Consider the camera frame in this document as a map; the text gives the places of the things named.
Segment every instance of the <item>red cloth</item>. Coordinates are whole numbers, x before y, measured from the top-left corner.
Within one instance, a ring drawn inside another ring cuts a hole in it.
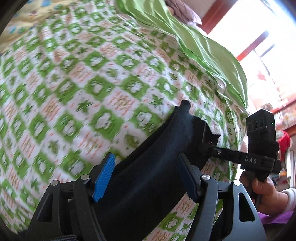
[[[281,160],[283,160],[284,154],[291,144],[291,138],[289,134],[286,131],[282,131],[282,132],[283,132],[283,136],[278,140],[279,148],[281,150]]]

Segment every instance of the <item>white sleeve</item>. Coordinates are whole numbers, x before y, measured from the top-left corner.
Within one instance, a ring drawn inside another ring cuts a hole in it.
[[[295,188],[289,188],[286,190],[283,190],[282,193],[286,193],[288,195],[288,204],[283,211],[283,213],[288,211],[293,211],[296,206],[296,189]]]

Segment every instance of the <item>yellow blanket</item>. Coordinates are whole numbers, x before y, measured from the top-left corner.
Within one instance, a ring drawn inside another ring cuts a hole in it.
[[[33,26],[74,0],[29,0],[11,19],[0,36],[0,53],[22,37]]]

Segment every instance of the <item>human hand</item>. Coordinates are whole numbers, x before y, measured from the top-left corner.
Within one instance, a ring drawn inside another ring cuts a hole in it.
[[[239,180],[247,189],[249,187],[249,180],[245,174],[242,173]],[[288,195],[286,193],[278,192],[274,186],[273,181],[268,177],[265,182],[259,182],[257,178],[252,181],[253,192],[262,195],[261,203],[258,206],[257,211],[266,215],[278,215],[281,214],[287,204]]]

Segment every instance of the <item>bed sheet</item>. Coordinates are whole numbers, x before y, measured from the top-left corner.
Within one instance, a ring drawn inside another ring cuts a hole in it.
[[[120,162],[183,99],[221,135],[219,146],[240,149],[245,134],[247,114],[219,94],[224,82],[176,37],[109,0],[60,9],[14,42],[0,69],[0,215],[13,231],[28,227],[52,180],[75,180],[108,151]],[[236,168],[213,158],[202,171],[228,182]],[[146,240],[183,240],[196,210],[185,194]]]

